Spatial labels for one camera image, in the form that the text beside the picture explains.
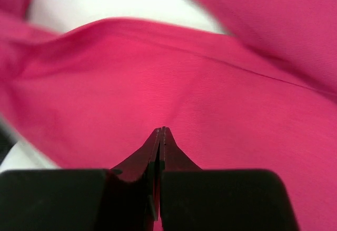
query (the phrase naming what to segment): pink fabric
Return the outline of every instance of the pink fabric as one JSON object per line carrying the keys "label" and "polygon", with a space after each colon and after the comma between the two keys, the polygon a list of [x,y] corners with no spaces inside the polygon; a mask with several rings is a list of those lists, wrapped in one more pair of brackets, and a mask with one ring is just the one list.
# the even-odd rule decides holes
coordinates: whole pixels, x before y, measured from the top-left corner
{"label": "pink fabric", "polygon": [[302,230],[335,230],[335,0],[200,1],[237,38],[121,18],[56,35],[0,0],[1,113],[67,168],[169,126],[202,168],[275,171]]}

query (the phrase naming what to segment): magenta cloth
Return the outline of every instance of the magenta cloth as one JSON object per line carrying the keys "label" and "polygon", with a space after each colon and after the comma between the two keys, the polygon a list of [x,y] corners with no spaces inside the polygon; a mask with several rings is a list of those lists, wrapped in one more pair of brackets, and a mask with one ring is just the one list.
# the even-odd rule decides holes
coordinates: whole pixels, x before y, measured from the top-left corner
{"label": "magenta cloth", "polygon": [[122,18],[57,35],[28,1],[0,0],[0,111],[53,161],[113,167],[165,125],[202,168],[278,173],[302,230],[337,229],[336,0],[199,0],[235,37]]}

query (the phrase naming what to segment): ribbed fabric texture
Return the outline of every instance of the ribbed fabric texture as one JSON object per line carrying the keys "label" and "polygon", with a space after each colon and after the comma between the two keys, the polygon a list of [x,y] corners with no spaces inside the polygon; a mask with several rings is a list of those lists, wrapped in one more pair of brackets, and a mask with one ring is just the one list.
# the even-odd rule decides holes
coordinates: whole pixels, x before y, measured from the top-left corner
{"label": "ribbed fabric texture", "polygon": [[302,230],[335,230],[335,0],[199,1],[235,36],[121,18],[56,35],[0,0],[1,113],[65,168],[169,126],[200,167],[270,169]]}

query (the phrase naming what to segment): white surface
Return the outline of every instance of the white surface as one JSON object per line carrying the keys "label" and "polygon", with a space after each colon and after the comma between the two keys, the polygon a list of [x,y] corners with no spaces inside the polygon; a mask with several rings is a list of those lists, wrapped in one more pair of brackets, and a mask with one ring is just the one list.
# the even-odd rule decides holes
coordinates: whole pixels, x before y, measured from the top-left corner
{"label": "white surface", "polygon": [[[218,23],[192,0],[33,0],[30,21],[67,32],[107,17],[139,17],[221,33]],[[19,142],[6,156],[6,169],[55,168],[30,144]]]}

